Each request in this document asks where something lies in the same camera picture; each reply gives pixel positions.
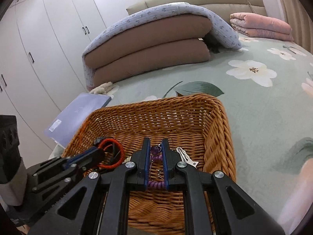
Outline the silver hair clip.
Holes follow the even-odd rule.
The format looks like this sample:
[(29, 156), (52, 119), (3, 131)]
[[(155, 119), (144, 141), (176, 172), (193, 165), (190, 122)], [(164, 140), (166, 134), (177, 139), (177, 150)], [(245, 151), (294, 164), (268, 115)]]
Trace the silver hair clip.
[(187, 154), (187, 152), (182, 147), (177, 147), (176, 151), (179, 153), (181, 157), (181, 161), (188, 163), (189, 165), (192, 165), (193, 167), (197, 167), (198, 162), (193, 161), (190, 156)]

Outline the blue-grey folder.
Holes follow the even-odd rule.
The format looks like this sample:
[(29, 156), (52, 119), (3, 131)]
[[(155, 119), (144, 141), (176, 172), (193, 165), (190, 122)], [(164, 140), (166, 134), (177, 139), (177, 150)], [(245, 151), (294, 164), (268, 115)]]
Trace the blue-grey folder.
[(45, 136), (66, 148), (89, 114), (106, 107), (111, 99), (101, 94), (79, 94), (44, 130)]

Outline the brown wicker basket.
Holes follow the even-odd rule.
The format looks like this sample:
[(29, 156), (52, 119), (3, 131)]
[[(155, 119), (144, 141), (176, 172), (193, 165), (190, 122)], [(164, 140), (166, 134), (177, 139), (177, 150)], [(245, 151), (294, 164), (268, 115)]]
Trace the brown wicker basket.
[[(231, 179), (236, 178), (227, 114), (222, 102), (208, 94), (98, 109), (80, 126), (63, 156), (82, 153), (102, 136), (116, 139), (127, 156), (141, 149), (145, 137), (154, 145), (166, 138), (171, 149), (181, 147), (197, 161), (199, 170), (220, 170)], [(163, 189), (132, 192), (128, 224), (153, 234), (184, 234), (182, 193)]]

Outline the green floral bedspread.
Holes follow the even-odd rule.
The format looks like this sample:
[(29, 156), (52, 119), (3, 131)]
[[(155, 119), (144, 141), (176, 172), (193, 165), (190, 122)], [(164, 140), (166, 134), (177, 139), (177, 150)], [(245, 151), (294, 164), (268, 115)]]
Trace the green floral bedspread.
[(240, 36), (199, 64), (118, 82), (108, 107), (208, 94), (227, 114), (237, 184), (292, 234), (312, 205), (312, 54), (295, 43)]

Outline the white wardrobe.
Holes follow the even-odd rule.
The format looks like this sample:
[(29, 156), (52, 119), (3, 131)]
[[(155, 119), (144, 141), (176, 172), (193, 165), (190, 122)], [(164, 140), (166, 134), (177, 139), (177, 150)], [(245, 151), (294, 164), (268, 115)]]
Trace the white wardrobe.
[(49, 158), (45, 129), (87, 91), (82, 52), (105, 27), (94, 0), (1, 0), (1, 114), (17, 118), (26, 167)]

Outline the folded brown quilt blue cover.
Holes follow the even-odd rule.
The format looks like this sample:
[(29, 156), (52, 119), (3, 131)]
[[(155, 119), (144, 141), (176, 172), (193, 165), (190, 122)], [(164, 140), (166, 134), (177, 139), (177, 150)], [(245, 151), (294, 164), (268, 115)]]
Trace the folded brown quilt blue cover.
[(82, 54), (86, 87), (152, 70), (208, 61), (201, 40), (210, 36), (239, 50), (238, 34), (220, 16), (197, 5), (169, 3), (129, 15), (101, 32)]

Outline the folded pink blanket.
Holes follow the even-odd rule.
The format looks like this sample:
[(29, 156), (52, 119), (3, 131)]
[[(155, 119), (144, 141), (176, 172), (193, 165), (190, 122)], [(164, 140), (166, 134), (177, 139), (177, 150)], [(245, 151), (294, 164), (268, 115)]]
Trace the folded pink blanket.
[(292, 27), (277, 18), (239, 12), (230, 15), (230, 24), (237, 32), (249, 37), (294, 41)]

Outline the beige padded headboard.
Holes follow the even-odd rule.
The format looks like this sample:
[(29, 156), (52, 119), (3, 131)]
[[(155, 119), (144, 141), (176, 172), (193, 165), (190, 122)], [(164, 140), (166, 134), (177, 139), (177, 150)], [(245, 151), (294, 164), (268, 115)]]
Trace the beige padded headboard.
[(144, 0), (131, 5), (126, 11), (131, 15), (150, 7), (174, 2), (186, 2), (204, 7), (219, 15), (226, 22), (229, 22), (231, 14), (237, 12), (267, 15), (263, 0)]

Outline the beige curtain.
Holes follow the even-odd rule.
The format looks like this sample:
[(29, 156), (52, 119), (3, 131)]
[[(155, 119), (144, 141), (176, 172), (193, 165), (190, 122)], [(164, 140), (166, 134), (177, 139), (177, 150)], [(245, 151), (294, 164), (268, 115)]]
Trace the beige curtain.
[(312, 53), (312, 19), (299, 0), (280, 0), (294, 42)]

